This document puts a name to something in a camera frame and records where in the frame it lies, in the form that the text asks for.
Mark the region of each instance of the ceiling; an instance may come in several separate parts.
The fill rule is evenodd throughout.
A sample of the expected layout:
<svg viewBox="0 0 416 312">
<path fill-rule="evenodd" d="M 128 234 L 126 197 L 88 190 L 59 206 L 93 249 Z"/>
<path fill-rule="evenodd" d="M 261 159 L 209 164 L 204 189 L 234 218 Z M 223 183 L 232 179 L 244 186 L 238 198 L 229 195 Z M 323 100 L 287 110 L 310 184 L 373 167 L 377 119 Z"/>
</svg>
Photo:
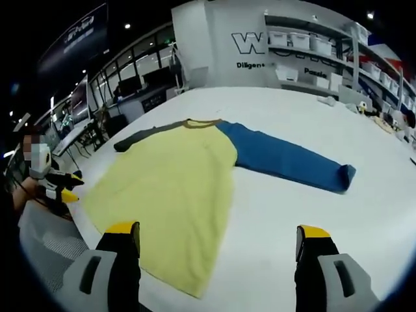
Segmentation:
<svg viewBox="0 0 416 312">
<path fill-rule="evenodd" d="M 6 78 L 10 85 L 18 83 L 20 89 L 17 96 L 10 98 L 6 111 L 13 107 L 18 114 L 25 111 L 42 114 L 49 105 L 47 98 L 39 96 L 36 89 L 36 62 L 44 51 L 73 23 L 85 14 L 105 2 L 104 0 L 63 0 L 29 1 L 24 5 L 19 1 L 7 3 L 7 10 L 14 15 L 13 25 L 4 25 L 7 29 L 3 43 L 6 48 Z M 146 9 L 143 1 L 108 0 L 109 5 L 109 40 L 110 53 L 91 64 L 92 68 L 108 62 L 121 48 L 137 39 L 156 26 L 171 20 L 170 9 L 186 0 L 166 2 L 147 1 Z M 363 24 L 374 33 L 378 33 L 396 54 L 403 60 L 416 65 L 416 49 L 414 39 L 409 37 L 409 30 L 415 28 L 413 12 L 406 10 L 402 0 L 385 1 L 334 1 L 311 0 L 322 7 L 337 11 L 352 20 Z M 367 19 L 367 11 L 375 10 L 373 21 Z M 124 24 L 130 23 L 131 29 L 126 31 Z M 81 80 L 82 73 L 73 73 L 66 79 L 61 92 L 64 94 Z"/>
</svg>

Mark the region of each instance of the chair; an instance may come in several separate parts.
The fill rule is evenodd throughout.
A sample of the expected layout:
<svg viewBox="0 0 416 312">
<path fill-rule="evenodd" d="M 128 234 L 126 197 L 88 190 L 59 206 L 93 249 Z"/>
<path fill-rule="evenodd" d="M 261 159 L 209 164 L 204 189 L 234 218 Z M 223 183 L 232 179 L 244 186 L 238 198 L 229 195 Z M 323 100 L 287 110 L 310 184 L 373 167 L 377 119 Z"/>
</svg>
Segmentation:
<svg viewBox="0 0 416 312">
<path fill-rule="evenodd" d="M 22 250 L 45 287 L 55 293 L 67 268 L 88 249 L 74 223 L 29 201 L 19 221 Z"/>
</svg>

